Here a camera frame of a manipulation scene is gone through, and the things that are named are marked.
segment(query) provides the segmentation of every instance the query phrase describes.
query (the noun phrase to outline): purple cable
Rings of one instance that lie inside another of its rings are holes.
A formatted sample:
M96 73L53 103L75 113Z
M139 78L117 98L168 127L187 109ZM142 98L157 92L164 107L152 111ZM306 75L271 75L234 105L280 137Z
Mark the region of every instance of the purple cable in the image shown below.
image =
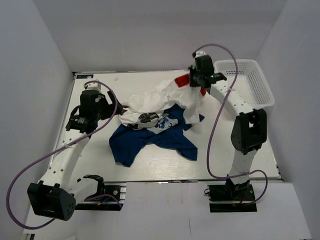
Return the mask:
M24 228L24 229L28 229L28 230L37 230L37 229L41 229L45 226L47 226L48 224L52 223L55 219L51 219L50 221L40 225L40 226L27 226L27 225L24 225L22 222L20 222L18 219L16 219L16 217L14 216L12 210L11 210L11 207L10 207L10 193L12 191L12 188L15 184L15 182L17 181L17 179L26 171L28 170L29 168L31 168L33 165L36 165L37 163L40 163L41 161L47 159L48 157L54 155L54 154L57 154L57 153L60 153L62 152L63 150L66 149L66 147L68 146L72 146L74 144L76 144L77 142L85 139L85 138L88 138L90 137L91 135L95 134L96 132L100 131L101 129L103 129L105 126L108 125L108 123L111 121L111 119L115 116L116 114L116 111L117 111L117 108L118 108L118 101L117 101L117 97L114 93L114 91L112 91L112 89L110 87L108 87L106 84L104 84L103 82L100 82L98 80L92 80L92 81L88 81L85 83L85 85L87 84L90 84L90 83L98 83L98 84L101 84L103 86L105 86L111 93L112 95L114 96L114 99L115 99L115 107L114 107L114 110L113 110L113 113L111 115L111 117L108 119L108 121L106 121L105 124L103 124L101 127L97 128L96 130L94 130L93 132L85 135L85 136L82 136L82 137L79 137L77 139L75 139L74 141L72 142L69 142L68 144L66 144L66 146L62 146L60 148L58 148L57 150L54 150L53 152L51 153L48 153L47 155L39 158L38 160L30 163L28 166L26 166L24 169L22 169L15 177L14 179L12 180L12 182L10 183L9 185L9 188L8 188L8 191L6 192L6 198L5 198L5 206L6 206L6 210L10 216L10 218L17 224L19 225L20 227Z
M95 199L99 199L99 198L103 198L103 197L109 197L109 198L112 198L114 201L116 201L116 203L120 206L120 208L122 209L122 205L121 203L112 195L110 194L101 194L101 195L98 195L98 196L93 196L93 197L88 197L86 198L84 201L85 202L88 202L88 201L91 201L91 200L95 200Z
M260 172L264 175L265 177L265 187L264 187L264 190L263 192L261 193L261 195L255 199L254 201L252 202L249 202L249 203L246 203L245 205L250 205L250 204L254 204L256 203L257 201L259 201L263 195L266 193L267 191L267 188L268 188L268 176L267 174L260 170L260 169L257 169L257 170L253 170L249 173L241 173L241 174L237 174L237 175L233 175L233 176L215 176L213 175L213 173L211 172L210 170L210 165L209 165L209 161L210 161L210 147L211 147L211 142L212 142L212 139L213 139L213 136L214 136L214 133L215 133L215 130L216 130L216 127L217 127L217 124L218 124L218 120L219 120L219 117L222 113L222 110L224 109L225 107L225 104L227 102L227 98L229 97L230 93L231 93L231 89L233 88L233 86L235 85L236 83L236 80L237 80L237 77L238 77L238 64L237 64L237 61L236 61L236 58L235 56L224 46L221 46L219 44L215 44L215 43L209 43L209 44L205 44L199 48L197 48L195 52L199 51L200 49L202 48L205 48L205 47L208 47L208 46L212 46L212 47L218 47L218 48L221 48L225 51L227 51L229 53L229 55L231 56L232 60L234 61L234 65L235 65L235 76L234 76L234 80L233 82L231 83L230 87L229 87L229 90L227 91L223 101L222 101L222 104L221 104L221 107L218 111L218 114L216 115L216 118L215 118L215 121L214 121L214 124L213 124L213 128L212 128L212 131L211 131L211 135L210 135L210 138L209 138L209 142L208 142L208 147L207 147L207 150L206 150L206 169L208 171L208 173L210 174L211 177L215 178L215 179L218 179L218 180L227 180L227 179L233 179L233 178L238 178L238 177L242 177L242 176L246 176L247 174L251 175L251 174L254 174L254 173L257 173L257 172Z

